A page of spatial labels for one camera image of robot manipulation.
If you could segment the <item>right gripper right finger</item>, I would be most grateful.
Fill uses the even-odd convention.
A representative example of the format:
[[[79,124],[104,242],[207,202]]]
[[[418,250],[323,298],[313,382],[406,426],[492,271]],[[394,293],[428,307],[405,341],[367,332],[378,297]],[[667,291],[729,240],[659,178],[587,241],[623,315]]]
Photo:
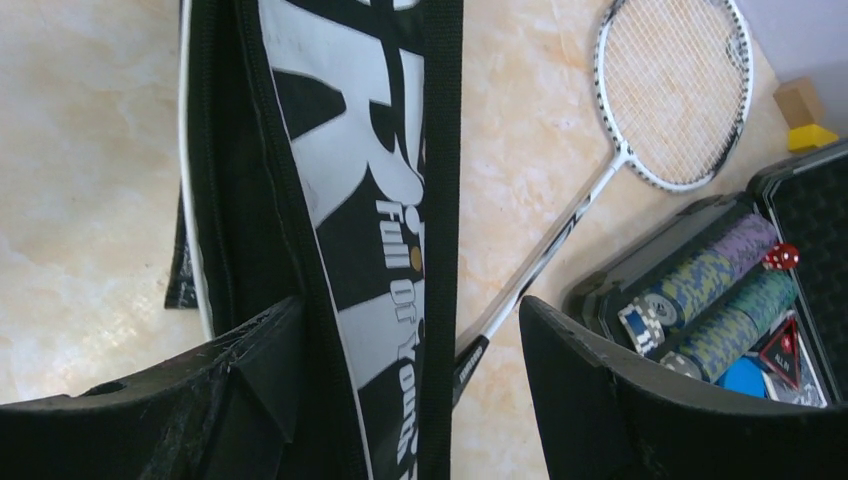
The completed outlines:
[[[775,402],[673,372],[521,302],[532,402],[553,479],[843,479],[847,410]]]

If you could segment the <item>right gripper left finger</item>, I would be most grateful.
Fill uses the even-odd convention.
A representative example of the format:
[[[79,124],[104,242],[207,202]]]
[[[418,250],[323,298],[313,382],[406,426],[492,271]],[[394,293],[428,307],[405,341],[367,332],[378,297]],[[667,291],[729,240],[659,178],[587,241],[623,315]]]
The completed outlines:
[[[273,479],[295,437],[303,303],[79,396],[1,409],[5,479]]]

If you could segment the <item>black racket bag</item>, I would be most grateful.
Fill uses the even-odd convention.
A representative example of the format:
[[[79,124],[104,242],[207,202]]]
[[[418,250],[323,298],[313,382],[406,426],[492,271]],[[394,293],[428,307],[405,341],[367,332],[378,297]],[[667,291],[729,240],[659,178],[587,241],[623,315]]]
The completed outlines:
[[[417,479],[422,1],[184,1],[182,226],[209,338],[250,324],[238,447],[294,479]]]

